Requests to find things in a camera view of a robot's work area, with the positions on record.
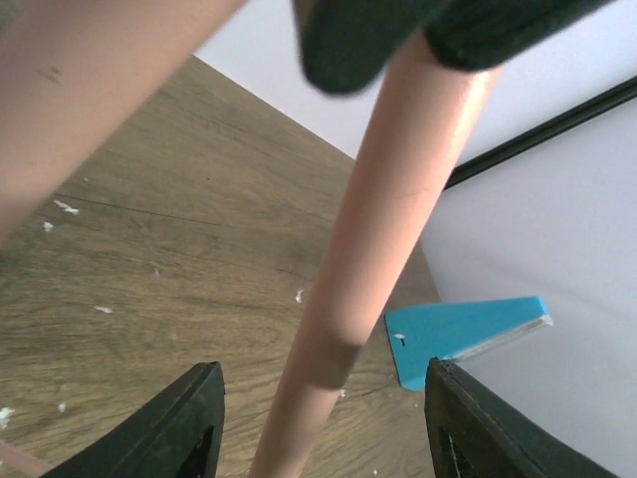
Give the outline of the blue metronome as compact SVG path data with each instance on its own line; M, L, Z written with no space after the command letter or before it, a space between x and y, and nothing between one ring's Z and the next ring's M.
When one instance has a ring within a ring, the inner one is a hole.
M421 392L430 359L449 360L446 356L543 315L549 315L547 308L533 296L409 306L387 313L384 324L401 387Z

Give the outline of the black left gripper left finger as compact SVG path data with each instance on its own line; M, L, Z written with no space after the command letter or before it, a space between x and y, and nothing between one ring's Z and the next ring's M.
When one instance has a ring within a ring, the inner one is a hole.
M224 418L221 364L201 362L111 432L45 475L213 477L218 467Z

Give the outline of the pink music stand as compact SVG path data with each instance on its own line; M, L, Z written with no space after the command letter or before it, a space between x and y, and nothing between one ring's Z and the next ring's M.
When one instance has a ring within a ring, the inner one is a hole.
M11 235L238 1L35 1L1 39L1 233ZM375 103L250 475L301 474L502 65L598 1L297 1L301 63Z

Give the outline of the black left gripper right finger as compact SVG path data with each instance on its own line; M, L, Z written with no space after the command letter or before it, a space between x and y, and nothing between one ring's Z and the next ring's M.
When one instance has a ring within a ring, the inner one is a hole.
M429 361L425 418L437 477L611 477L450 360Z

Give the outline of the clear plastic metronome cover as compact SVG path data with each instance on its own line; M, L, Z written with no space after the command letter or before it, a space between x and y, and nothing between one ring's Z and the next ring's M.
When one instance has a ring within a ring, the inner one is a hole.
M550 315L543 315L522 325L509 329L506 332L500 332L498 334L491 335L489 338L476 343L471 347L465 348L463 350L460 350L459 352L453 353L452 355L446 356L446 359L452 361L470 359L472 357L485 354L500 346L520 339L527 334L552 326L553 320Z

